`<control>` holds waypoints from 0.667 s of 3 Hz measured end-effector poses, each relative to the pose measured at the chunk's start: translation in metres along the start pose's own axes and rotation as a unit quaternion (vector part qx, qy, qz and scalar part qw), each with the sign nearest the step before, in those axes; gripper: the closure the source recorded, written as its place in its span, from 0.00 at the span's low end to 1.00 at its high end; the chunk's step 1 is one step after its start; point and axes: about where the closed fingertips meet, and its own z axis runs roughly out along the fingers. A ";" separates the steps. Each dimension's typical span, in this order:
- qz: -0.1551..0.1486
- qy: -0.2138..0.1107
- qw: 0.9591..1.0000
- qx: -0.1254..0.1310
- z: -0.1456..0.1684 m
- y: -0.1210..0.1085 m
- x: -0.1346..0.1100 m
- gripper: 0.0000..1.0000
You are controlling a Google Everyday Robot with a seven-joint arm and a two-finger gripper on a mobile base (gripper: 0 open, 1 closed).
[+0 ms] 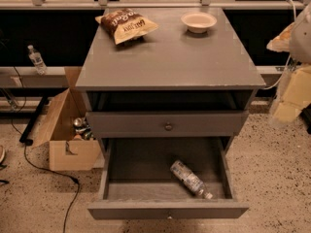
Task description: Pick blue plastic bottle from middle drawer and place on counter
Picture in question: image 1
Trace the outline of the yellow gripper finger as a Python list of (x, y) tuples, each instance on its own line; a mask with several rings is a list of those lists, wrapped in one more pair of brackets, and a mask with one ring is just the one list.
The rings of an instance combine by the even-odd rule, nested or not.
[(276, 52), (290, 51), (290, 38), (294, 28), (294, 23), (288, 25), (278, 36), (269, 41), (266, 48)]
[(291, 123), (311, 104), (311, 66), (302, 65), (294, 71), (286, 70), (271, 106), (275, 123)]

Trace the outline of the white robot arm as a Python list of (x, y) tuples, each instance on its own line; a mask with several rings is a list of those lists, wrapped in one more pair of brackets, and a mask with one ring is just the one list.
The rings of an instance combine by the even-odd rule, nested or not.
[(269, 111), (274, 123), (292, 123), (311, 104), (311, 4), (266, 48), (287, 52), (294, 61), (286, 64)]

